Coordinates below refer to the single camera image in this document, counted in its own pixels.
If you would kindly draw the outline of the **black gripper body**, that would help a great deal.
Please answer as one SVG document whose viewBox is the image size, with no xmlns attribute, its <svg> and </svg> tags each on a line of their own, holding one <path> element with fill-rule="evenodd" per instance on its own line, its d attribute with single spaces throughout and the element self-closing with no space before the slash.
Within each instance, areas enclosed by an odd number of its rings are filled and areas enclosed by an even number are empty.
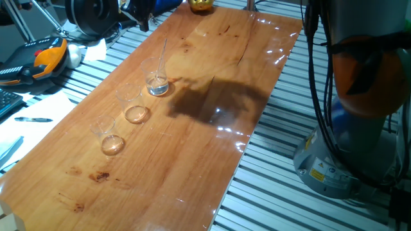
<svg viewBox="0 0 411 231">
<path fill-rule="evenodd" d="M 182 0 L 130 0 L 130 1 L 149 1 L 150 2 L 150 13 L 155 16 L 160 15 L 168 10 L 172 10 L 178 7 Z"/>
</svg>

